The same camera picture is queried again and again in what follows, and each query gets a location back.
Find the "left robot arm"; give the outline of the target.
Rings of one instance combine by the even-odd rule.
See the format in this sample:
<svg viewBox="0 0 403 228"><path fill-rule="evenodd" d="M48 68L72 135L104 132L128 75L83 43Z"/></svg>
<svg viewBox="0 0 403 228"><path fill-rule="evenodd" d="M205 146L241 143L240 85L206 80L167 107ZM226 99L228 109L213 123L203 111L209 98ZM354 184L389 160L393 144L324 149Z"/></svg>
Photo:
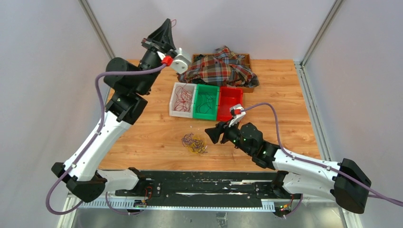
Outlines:
<svg viewBox="0 0 403 228"><path fill-rule="evenodd" d="M134 196L145 192L145 182L135 168L105 171L99 164L115 142L129 130L143 113L144 99L160 72L175 57L172 22L164 23L141 42L146 49L139 65L115 57L95 82L103 79L114 90L108 102L101 101L101 118L91 135L65 162L57 162L52 172L83 202L92 202L106 192L128 190Z"/></svg>

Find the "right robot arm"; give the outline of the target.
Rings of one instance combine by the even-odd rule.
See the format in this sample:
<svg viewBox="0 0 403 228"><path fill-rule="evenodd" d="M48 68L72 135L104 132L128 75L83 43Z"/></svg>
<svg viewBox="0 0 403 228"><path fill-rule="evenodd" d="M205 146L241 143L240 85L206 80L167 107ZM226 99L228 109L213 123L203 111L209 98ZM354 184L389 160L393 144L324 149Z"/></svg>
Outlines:
<svg viewBox="0 0 403 228"><path fill-rule="evenodd" d="M279 145L263 139L263 133L252 123L229 126L219 122L205 129L213 144L231 142L249 155L261 168L277 171L271 184L278 198L288 194L312 195L335 201L352 213L365 211L372 182L353 160L324 161L281 150Z"/></svg>

